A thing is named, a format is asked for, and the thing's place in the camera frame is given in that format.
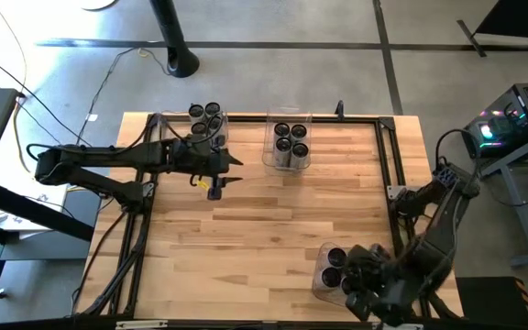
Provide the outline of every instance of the table leg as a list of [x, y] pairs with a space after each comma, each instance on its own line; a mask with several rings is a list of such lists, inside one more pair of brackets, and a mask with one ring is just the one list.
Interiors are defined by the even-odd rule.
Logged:
[[181, 24], [172, 0], [150, 0], [169, 53], [167, 70], [173, 77], [185, 78], [199, 69], [199, 59], [184, 42]]

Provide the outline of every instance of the computer tower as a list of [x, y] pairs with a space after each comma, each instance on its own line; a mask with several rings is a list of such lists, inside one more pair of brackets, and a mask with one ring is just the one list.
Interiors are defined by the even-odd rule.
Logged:
[[466, 127], [476, 137], [463, 135], [467, 152], [481, 158], [500, 158], [528, 142], [528, 83], [516, 83]]

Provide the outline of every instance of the concrete floor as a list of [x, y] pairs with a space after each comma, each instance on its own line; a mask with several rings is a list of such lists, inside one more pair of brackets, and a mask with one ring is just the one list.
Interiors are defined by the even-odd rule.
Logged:
[[[470, 28], [493, 0], [382, 0], [391, 43], [466, 44], [456, 24]], [[380, 42], [371, 0], [178, 0], [189, 41]], [[100, 12], [85, 12], [69, 0], [0, 0], [0, 8], [27, 53], [27, 86], [73, 129], [83, 122], [99, 83], [123, 49], [38, 48], [50, 38], [160, 40], [149, 4], [118, 0]], [[528, 39], [478, 37], [484, 43], [526, 44]], [[159, 59], [165, 49], [154, 49]], [[184, 111], [191, 102], [217, 100], [227, 111], [260, 112], [298, 105], [331, 113], [339, 99], [349, 114], [392, 114], [380, 50], [193, 49], [201, 68], [192, 77], [164, 76], [157, 64], [135, 52], [126, 55], [106, 85], [85, 138], [114, 143], [125, 111]], [[528, 52], [491, 52], [481, 59], [467, 51], [393, 51], [394, 71], [405, 115], [421, 118], [427, 153], [446, 130], [469, 122], [513, 83], [528, 82]], [[0, 20], [0, 63], [23, 76], [21, 58]], [[0, 73], [0, 84], [15, 86]], [[32, 101], [26, 104], [61, 141], [74, 138]], [[52, 143], [31, 119], [19, 117], [21, 141]], [[470, 169], [463, 142], [451, 137], [444, 154]], [[504, 187], [485, 185], [501, 198]], [[472, 202], [460, 227], [457, 276], [517, 276], [528, 288], [528, 267], [511, 269], [512, 256], [527, 252], [513, 210], [492, 200], [488, 189]], [[70, 308], [82, 261], [15, 262], [5, 267], [0, 322], [61, 317]]]

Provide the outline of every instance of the black desk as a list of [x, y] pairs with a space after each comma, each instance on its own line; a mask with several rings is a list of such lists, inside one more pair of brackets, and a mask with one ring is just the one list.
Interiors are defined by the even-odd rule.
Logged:
[[[17, 97], [16, 90], [0, 89], [0, 139]], [[22, 240], [17, 233], [0, 229], [0, 276], [9, 260], [86, 259], [99, 198], [92, 192], [74, 192], [67, 196], [65, 204], [78, 220], [0, 186], [1, 210], [52, 229]]]

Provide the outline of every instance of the wooden tabletop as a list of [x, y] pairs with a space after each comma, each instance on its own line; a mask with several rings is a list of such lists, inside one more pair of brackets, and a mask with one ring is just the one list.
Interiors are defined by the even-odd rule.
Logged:
[[[147, 116], [125, 113], [117, 145], [131, 143]], [[428, 183], [418, 118], [394, 119], [407, 184]], [[189, 129], [188, 124], [176, 127], [185, 134]], [[313, 124], [311, 166], [299, 176], [266, 169], [261, 160], [264, 130], [262, 123], [230, 123], [229, 150], [245, 165], [232, 167], [228, 176], [244, 180], [224, 188], [221, 201], [207, 201], [205, 190], [189, 185], [188, 175], [159, 176], [136, 318], [357, 320], [345, 307], [313, 296], [312, 274], [323, 243], [392, 247], [374, 127]], [[392, 163], [388, 135], [385, 141]], [[120, 181], [134, 176], [129, 169], [110, 173]], [[116, 203], [100, 213], [90, 253], [119, 214]], [[418, 232], [425, 223], [420, 221]], [[124, 227], [125, 221], [102, 246], [79, 310], [93, 302], [115, 272]], [[453, 273], [439, 295], [463, 314]]]

